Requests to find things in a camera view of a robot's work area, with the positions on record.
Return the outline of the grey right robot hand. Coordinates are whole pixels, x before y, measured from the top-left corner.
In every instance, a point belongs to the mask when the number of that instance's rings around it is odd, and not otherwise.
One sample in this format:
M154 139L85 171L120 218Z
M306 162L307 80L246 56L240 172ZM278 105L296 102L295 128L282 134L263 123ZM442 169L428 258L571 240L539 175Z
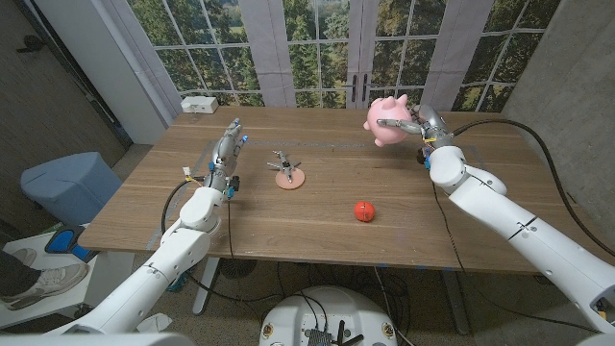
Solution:
M392 128L409 135L420 135L423 141L434 149L454 145L454 135L431 106L416 105L409 113L409 120L379 118L376 123L381 127Z

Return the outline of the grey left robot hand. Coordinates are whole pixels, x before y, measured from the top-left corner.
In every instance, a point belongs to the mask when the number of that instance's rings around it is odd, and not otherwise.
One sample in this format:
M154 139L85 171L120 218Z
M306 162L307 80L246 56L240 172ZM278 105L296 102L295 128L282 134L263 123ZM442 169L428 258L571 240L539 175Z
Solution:
M209 174L204 179L205 187L214 188L220 192L225 192L229 186L238 187L234 171L240 150L248 140L248 137L242 135L241 131L242 125L236 118L213 147Z

